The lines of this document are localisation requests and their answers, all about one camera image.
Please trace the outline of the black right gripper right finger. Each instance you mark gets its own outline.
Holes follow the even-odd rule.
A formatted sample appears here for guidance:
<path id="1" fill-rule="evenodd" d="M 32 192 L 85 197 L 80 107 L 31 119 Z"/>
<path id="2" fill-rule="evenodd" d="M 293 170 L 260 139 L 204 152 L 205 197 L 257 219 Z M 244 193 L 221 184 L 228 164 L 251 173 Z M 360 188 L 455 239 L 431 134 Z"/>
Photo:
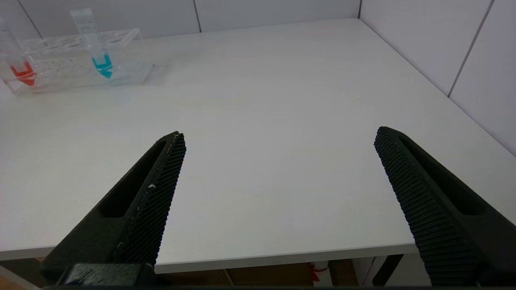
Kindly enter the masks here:
<path id="1" fill-rule="evenodd" d="M 381 126 L 374 147 L 432 286 L 513 288 L 515 225 L 406 134 Z"/>

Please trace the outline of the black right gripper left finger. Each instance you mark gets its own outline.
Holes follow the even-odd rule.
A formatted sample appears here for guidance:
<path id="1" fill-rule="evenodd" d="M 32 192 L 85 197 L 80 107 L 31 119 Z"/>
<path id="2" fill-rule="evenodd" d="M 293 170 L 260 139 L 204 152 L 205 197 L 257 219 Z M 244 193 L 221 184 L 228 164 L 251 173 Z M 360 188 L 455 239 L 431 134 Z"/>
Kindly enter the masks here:
<path id="1" fill-rule="evenodd" d="M 157 140 L 46 256 L 42 274 L 58 278 L 79 263 L 155 265 L 185 154 L 182 133 Z"/>

